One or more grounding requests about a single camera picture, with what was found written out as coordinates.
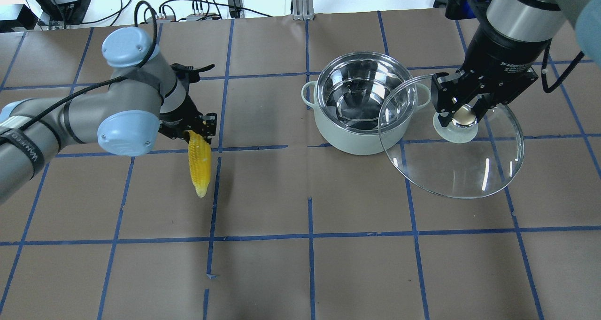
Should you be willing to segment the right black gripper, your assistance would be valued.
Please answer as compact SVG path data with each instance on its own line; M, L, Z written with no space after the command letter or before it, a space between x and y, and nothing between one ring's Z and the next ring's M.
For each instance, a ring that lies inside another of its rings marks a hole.
M468 46L462 72L439 72L431 77L431 95L434 108L440 114L440 125L446 128L455 113L473 99L476 124L488 110L498 104L511 103L538 80L532 65L549 43L549 39L514 40L491 25L479 25Z

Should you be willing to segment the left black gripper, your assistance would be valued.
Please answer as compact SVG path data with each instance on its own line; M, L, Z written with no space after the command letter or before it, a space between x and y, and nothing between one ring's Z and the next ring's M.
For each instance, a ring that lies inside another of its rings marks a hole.
M200 113L190 96L185 94L176 109L159 114L159 134L170 139L189 140L190 132L194 132L212 145L216 136L217 119L216 113Z

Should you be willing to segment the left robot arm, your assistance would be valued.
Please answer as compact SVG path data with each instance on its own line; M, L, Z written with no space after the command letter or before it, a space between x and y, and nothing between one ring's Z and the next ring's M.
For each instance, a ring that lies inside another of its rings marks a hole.
M1 201L69 145L96 143L106 152L139 157L157 136L206 144L216 135L216 113L202 114L189 85L213 68L169 64L156 36L131 26L105 38L101 52L114 70L107 81L64 98L30 98L1 111Z

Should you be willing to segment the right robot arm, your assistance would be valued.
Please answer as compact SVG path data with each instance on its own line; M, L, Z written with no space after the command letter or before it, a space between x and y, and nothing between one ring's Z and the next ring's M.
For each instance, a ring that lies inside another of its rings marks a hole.
M532 69L566 21L571 23L580 53L553 85L543 76L543 89L552 92L582 60L600 63L600 0L448 0L448 19L476 19L478 28L464 62L454 73L432 76L434 125L469 128L488 110L507 105L539 77Z

